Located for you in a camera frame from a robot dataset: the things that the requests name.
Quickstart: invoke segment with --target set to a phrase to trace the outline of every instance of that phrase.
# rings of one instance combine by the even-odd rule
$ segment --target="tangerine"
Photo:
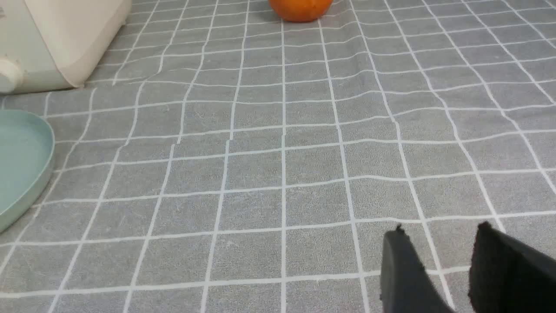
[[[332,0],[269,0],[272,9],[289,22],[311,22],[323,15]]]

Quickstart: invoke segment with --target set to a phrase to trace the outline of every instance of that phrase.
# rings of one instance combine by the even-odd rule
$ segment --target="plastic container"
[[[0,94],[79,87],[131,0],[0,0]]]

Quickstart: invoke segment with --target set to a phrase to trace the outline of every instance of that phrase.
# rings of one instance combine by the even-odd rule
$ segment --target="gray tablecloth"
[[[380,312],[402,223],[459,312],[484,220],[556,256],[556,2],[145,0],[44,116],[1,312]]]

